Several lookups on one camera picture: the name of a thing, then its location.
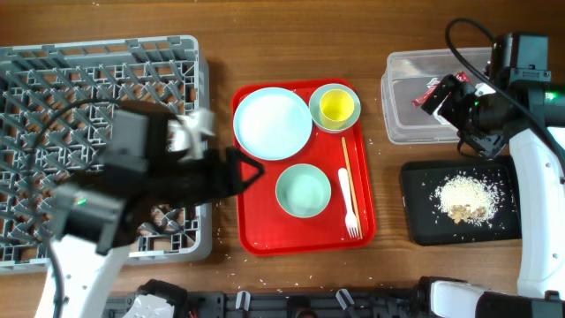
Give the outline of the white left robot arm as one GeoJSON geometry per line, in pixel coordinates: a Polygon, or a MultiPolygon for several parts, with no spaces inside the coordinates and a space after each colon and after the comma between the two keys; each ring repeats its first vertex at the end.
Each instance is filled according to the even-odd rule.
{"type": "Polygon", "coordinates": [[[102,171],[76,172],[54,192],[53,235],[46,240],[51,266],[37,316],[101,316],[153,208],[228,198],[262,177],[263,164],[241,150],[202,147],[213,127],[207,109],[179,116],[152,102],[117,103],[102,171]]]}

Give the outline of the green bowl with rice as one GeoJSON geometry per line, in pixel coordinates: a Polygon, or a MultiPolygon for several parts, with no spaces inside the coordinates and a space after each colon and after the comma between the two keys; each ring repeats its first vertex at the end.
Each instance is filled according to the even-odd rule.
{"type": "Polygon", "coordinates": [[[279,206],[290,216],[312,218],[328,206],[332,195],[327,175],[318,167],[299,163],[284,170],[275,184],[279,206]]]}

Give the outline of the red snack wrapper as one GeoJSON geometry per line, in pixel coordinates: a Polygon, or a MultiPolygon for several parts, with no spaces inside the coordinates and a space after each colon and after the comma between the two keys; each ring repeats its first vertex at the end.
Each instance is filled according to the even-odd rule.
{"type": "MultiPolygon", "coordinates": [[[[455,74],[455,77],[462,82],[471,83],[471,79],[467,76],[467,74],[465,72],[458,72],[458,73],[455,74]]],[[[438,86],[438,84],[440,82],[441,81],[436,77],[431,78],[430,81],[426,84],[426,87],[427,87],[426,92],[423,95],[421,95],[420,97],[417,97],[416,99],[412,100],[411,103],[415,107],[421,106],[429,98],[429,96],[432,94],[432,92],[438,86]]]]}

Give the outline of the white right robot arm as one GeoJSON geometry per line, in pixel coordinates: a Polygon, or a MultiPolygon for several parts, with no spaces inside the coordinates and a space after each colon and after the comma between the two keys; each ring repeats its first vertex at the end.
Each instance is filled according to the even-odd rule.
{"type": "Polygon", "coordinates": [[[474,86],[445,76],[422,108],[438,112],[482,156],[508,143],[519,186],[522,232],[517,294],[455,280],[427,286],[427,306],[439,317],[562,317],[564,315],[564,87],[516,80],[479,96],[474,86]]]}

